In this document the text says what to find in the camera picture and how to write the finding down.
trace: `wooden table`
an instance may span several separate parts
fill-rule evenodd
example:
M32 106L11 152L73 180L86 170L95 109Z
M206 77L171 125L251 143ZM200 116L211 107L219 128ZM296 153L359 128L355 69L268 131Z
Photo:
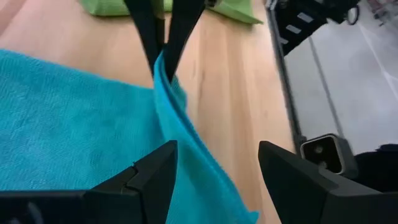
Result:
M293 149L264 4L264 25L247 26L206 11L177 74L187 113L211 153L236 184L259 223L280 223L257 161L260 140ZM0 0L0 48L152 86L134 23L87 14L78 0Z

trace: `teal microfiber cloth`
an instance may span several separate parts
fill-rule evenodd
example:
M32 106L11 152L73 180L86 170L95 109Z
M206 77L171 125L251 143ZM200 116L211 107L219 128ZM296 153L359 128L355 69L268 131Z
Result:
M0 190L90 189L175 139L167 223L255 223L185 114L162 54L154 71L149 89L0 50Z
M124 0L80 0L80 2L85 10L92 15L129 15ZM164 0L164 8L166 12L170 12L173 8L173 0ZM209 9L247 24L262 24L262 21L253 15L251 0L223 0L218 6Z

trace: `gray floor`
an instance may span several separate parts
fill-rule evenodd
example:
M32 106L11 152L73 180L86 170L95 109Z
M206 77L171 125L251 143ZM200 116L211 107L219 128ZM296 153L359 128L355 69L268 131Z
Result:
M330 22L285 57L308 138L340 134L355 154L398 143L398 29L380 23L362 4L355 26Z

